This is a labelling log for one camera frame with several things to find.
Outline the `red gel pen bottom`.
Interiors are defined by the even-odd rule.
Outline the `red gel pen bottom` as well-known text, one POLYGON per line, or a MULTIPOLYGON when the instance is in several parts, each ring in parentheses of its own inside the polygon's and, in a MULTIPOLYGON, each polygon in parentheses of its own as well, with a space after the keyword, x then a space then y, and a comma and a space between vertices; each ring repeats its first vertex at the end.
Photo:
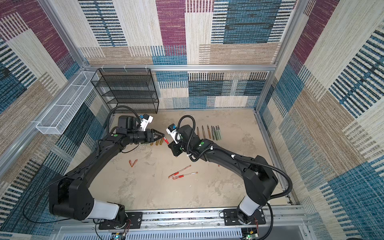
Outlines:
POLYGON ((177 176, 172 177, 172 179, 173 180, 181 179, 181 178, 184 178, 184 177, 187 177, 187 176, 196 175, 196 174, 198 174, 198 172, 188 173, 188 174, 184 174, 184 175, 177 175, 177 176))

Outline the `red gel pen diagonal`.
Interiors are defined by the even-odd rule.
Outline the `red gel pen diagonal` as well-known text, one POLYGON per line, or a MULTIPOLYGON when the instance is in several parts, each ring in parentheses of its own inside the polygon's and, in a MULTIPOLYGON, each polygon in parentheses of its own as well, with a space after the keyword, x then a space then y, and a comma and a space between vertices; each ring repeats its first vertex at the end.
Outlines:
POLYGON ((179 170, 179 171, 177 171, 177 172, 175 172, 175 173, 169 175, 168 178, 170 179, 170 178, 176 177, 178 174, 180 174, 180 172, 182 172, 182 171, 184 171, 184 170, 186 170, 186 169, 188 169, 188 168, 190 168, 190 167, 191 167, 191 165, 188 165, 188 166, 186 166, 185 168, 183 168, 183 169, 181 169, 181 170, 179 170))

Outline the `light green marker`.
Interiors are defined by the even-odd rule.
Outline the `light green marker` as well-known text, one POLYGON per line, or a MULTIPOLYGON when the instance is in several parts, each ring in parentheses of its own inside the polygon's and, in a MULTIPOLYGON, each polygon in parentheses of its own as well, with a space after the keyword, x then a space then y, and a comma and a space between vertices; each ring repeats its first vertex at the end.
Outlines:
POLYGON ((219 126, 216 126, 216 132, 217 132, 217 135, 218 135, 218 139, 219 139, 219 140, 222 140, 222 137, 221 137, 221 131, 220 131, 219 126))

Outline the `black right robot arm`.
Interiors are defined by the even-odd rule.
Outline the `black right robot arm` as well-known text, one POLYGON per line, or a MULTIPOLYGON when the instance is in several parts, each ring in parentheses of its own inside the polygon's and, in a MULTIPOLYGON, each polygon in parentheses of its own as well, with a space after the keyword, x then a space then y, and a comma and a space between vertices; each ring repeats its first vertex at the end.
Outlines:
POLYGON ((169 125, 167 133, 173 138, 169 148, 175 157, 186 153, 192 162, 203 160, 218 164, 243 179, 246 195, 237 207, 237 219, 241 224, 250 224, 254 213, 270 200, 284 197, 292 191, 293 182, 289 175, 269 165, 265 158, 242 156, 209 139, 200 139, 195 128, 196 121, 190 115, 181 117, 177 125, 169 125))

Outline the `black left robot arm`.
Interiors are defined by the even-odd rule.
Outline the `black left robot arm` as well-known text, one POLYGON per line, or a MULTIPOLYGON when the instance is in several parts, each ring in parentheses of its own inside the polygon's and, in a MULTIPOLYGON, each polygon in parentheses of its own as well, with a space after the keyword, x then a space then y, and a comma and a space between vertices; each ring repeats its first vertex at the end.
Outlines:
POLYGON ((106 126, 107 134, 97 141, 94 152, 73 170, 53 178, 46 187, 28 197, 27 203, 48 190, 50 213, 60 216, 62 221, 103 219, 124 225, 127 221, 124 206, 95 200, 89 186, 112 158, 124 152, 126 146, 153 143, 164 137, 163 133, 147 128, 152 120, 148 114, 119 117, 116 127, 106 126))

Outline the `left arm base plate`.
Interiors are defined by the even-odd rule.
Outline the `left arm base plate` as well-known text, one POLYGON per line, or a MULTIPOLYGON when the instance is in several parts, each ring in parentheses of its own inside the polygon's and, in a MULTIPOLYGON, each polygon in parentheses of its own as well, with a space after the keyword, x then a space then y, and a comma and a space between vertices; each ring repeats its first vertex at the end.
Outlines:
POLYGON ((139 229, 142 224, 143 212, 127 212, 124 215, 118 215, 113 220, 103 220, 99 230, 128 230, 139 229))

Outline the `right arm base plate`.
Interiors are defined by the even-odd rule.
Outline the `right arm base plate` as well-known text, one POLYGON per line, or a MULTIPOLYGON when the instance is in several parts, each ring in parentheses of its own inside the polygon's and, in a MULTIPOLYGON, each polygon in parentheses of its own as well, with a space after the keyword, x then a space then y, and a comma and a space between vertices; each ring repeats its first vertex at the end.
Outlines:
POLYGON ((240 209, 224 209, 219 216, 224 219, 226 226, 266 224, 264 212, 259 210, 248 216, 240 209))

